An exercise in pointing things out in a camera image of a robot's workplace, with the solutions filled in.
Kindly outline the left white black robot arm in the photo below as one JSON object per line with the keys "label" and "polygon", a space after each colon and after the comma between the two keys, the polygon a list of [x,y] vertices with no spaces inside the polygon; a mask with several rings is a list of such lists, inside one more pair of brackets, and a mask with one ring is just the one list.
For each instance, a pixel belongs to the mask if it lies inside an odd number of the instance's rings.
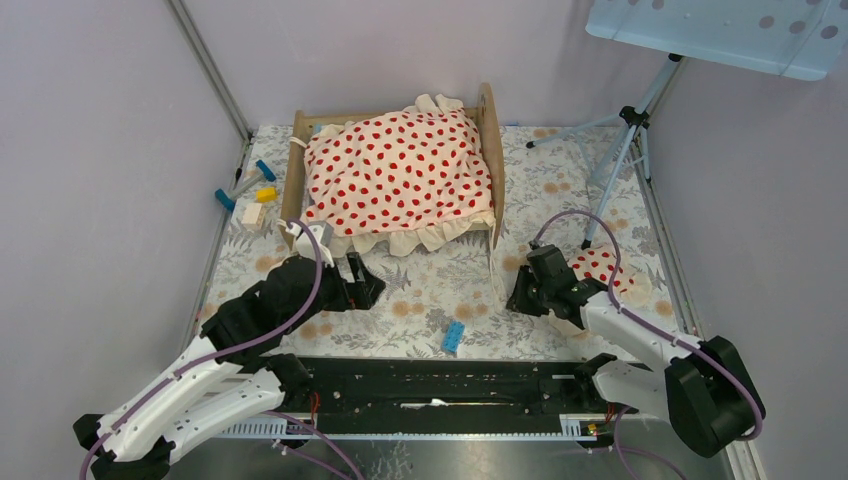
{"label": "left white black robot arm", "polygon": [[178,358],[135,397],[73,425],[87,454],[82,479],[162,479],[207,439],[253,415],[315,408],[319,395],[293,354],[271,355],[323,311],[369,310],[386,287],[356,253],[335,265],[295,255],[223,303]]}

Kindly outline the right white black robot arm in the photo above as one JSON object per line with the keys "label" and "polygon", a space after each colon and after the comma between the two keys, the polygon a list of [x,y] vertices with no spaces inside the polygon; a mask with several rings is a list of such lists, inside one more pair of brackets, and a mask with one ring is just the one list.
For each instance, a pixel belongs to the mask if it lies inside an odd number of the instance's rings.
{"label": "right white black robot arm", "polygon": [[509,310],[554,314],[640,361],[599,354],[576,368],[569,397],[583,410],[608,403],[667,422],[694,453],[712,457],[761,430],[766,417],[751,376],[729,340],[674,334],[610,297],[607,284],[579,274],[553,245],[534,244],[517,275]]}

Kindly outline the small strawberry print pillow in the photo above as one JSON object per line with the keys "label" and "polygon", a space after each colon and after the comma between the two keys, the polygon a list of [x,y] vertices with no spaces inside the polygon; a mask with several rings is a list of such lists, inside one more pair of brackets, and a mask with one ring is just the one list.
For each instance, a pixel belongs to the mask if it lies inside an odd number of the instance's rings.
{"label": "small strawberry print pillow", "polygon": [[[576,269],[579,279],[593,278],[608,284],[616,259],[617,255],[613,247],[605,244],[574,254],[569,259],[569,265]],[[635,307],[645,306],[654,293],[654,287],[648,275],[632,263],[628,255],[622,257],[613,285],[616,297],[623,303]],[[552,314],[548,316],[548,320],[550,325],[564,337],[573,337],[582,333],[581,328],[566,320],[556,319]]]}

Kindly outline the floral table mat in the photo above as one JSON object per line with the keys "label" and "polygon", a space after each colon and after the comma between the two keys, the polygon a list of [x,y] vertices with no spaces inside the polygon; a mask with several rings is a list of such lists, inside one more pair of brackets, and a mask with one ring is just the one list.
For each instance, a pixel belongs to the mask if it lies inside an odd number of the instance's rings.
{"label": "floral table mat", "polygon": [[[548,317],[507,311],[518,269],[525,263],[528,242],[552,215],[569,208],[594,210],[601,192],[589,189],[590,175],[576,143],[555,140],[528,150],[532,137],[543,138],[558,129],[501,127],[505,159],[506,206],[501,236],[489,254],[487,231],[469,231],[429,252],[422,246],[407,256],[388,253],[385,243],[362,254],[365,265],[387,286],[368,311],[323,312],[313,316],[293,335],[284,337],[281,352],[313,356],[380,358],[444,358],[441,342],[448,325],[458,321],[466,329],[459,346],[460,359],[585,360],[597,353],[625,353],[591,333],[564,337]],[[599,160],[618,134],[617,127],[597,127],[581,137],[587,153]],[[654,314],[671,328],[680,325],[677,292],[666,274],[641,175],[627,168],[620,174],[604,212],[631,262],[643,270],[654,293],[640,315]],[[205,303],[194,330],[209,320],[226,300],[266,277],[288,256],[277,229],[281,202],[268,207],[263,229],[250,231],[241,224],[243,205],[233,214]],[[490,277],[499,275],[505,289],[495,295]]]}

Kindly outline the blue toy brick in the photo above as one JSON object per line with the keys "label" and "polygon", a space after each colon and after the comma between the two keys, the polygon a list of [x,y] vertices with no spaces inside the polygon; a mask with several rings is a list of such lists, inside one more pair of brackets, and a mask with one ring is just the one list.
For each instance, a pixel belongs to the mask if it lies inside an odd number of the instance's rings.
{"label": "blue toy brick", "polygon": [[452,321],[448,325],[443,340],[441,342],[441,350],[449,355],[456,355],[458,353],[464,332],[465,325],[463,323],[458,321]]}

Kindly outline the beige wooden toy block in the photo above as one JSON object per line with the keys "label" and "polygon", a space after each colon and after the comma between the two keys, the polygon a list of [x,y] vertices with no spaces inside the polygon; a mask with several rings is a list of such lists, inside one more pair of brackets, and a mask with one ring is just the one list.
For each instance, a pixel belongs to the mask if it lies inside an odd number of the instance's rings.
{"label": "beige wooden toy block", "polygon": [[245,206],[241,224],[250,231],[259,231],[264,224],[266,206],[263,203],[253,202]]}

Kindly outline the yellow toy block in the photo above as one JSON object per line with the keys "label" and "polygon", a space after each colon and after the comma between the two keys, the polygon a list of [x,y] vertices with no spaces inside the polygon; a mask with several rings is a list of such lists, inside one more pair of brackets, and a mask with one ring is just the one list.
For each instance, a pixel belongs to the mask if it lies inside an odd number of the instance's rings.
{"label": "yellow toy block", "polygon": [[278,198],[278,192],[275,187],[265,187],[256,192],[256,201],[259,203],[269,203]]}

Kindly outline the grey tripod stand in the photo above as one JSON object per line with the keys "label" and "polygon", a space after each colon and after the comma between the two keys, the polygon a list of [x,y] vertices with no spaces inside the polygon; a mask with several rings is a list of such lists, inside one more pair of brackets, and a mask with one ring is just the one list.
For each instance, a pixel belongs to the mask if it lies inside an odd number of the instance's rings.
{"label": "grey tripod stand", "polygon": [[[622,170],[629,168],[639,173],[646,184],[652,183],[653,171],[648,142],[648,132],[651,126],[650,108],[658,103],[681,67],[683,60],[682,55],[669,54],[658,74],[636,104],[625,105],[616,114],[578,126],[563,128],[554,134],[526,143],[527,149],[534,149],[554,140],[571,139],[576,143],[581,158],[590,170],[587,185],[601,190],[600,200],[586,229],[582,243],[583,248],[592,244],[600,226],[598,219],[608,206]],[[590,129],[609,124],[614,120],[621,121],[622,126],[602,158],[596,160],[587,153],[581,135]]]}

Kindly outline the light blue perforated tray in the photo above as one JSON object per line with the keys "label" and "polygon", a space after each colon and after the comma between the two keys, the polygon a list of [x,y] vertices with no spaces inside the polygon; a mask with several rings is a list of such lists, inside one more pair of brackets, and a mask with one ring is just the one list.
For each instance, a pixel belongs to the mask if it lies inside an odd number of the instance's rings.
{"label": "light blue perforated tray", "polygon": [[847,45],[847,3],[596,1],[586,31],[595,37],[706,62],[819,81]]}

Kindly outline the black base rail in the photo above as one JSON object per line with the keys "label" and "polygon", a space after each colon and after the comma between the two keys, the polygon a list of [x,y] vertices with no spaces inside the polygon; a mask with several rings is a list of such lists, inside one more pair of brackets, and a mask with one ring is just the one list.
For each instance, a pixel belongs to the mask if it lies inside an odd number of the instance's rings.
{"label": "black base rail", "polygon": [[562,418],[601,423],[615,406],[574,361],[292,357],[272,366],[294,387],[277,411],[326,435],[552,436]]}

